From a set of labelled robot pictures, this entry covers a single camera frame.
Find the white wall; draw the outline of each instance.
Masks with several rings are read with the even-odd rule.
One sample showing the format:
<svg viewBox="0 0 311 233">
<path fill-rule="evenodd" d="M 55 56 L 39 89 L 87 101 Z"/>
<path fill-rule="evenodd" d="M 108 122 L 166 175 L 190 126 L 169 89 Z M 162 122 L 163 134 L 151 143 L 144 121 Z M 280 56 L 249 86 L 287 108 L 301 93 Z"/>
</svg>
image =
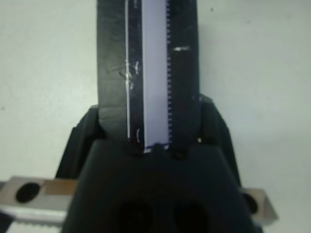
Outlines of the white wall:
<svg viewBox="0 0 311 233">
<path fill-rule="evenodd" d="M 311 1 L 198 4 L 201 91 L 231 130 L 244 186 L 280 215 L 266 232 L 311 232 Z M 95 22 L 95 0 L 0 0 L 0 180 L 55 175 L 97 102 Z"/>
</svg>

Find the screw hole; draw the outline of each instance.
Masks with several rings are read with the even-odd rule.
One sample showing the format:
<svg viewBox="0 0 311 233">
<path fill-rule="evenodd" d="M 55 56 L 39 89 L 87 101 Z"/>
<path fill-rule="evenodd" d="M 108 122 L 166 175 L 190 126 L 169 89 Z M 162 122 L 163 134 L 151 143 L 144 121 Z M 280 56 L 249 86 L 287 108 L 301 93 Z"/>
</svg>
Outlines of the screw hole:
<svg viewBox="0 0 311 233">
<path fill-rule="evenodd" d="M 32 201 L 39 193 L 40 186 L 37 183 L 27 183 L 23 185 L 16 194 L 16 200 L 19 203 Z"/>
<path fill-rule="evenodd" d="M 172 152 L 172 157 L 176 160 L 184 160 L 187 158 L 186 150 L 176 150 Z"/>
<path fill-rule="evenodd" d="M 197 203 L 181 201 L 174 211 L 176 226 L 181 233 L 208 233 L 209 218 Z"/>
<path fill-rule="evenodd" d="M 152 224 L 152 210 L 146 203 L 125 203 L 118 214 L 120 233 L 145 233 Z"/>
<path fill-rule="evenodd" d="M 247 193 L 243 193 L 242 196 L 243 196 L 243 198 L 246 202 L 246 205 L 248 207 L 248 210 L 251 212 L 251 214 L 257 213 L 258 205 L 257 205 L 257 202 L 255 201 L 255 199 Z"/>
</svg>

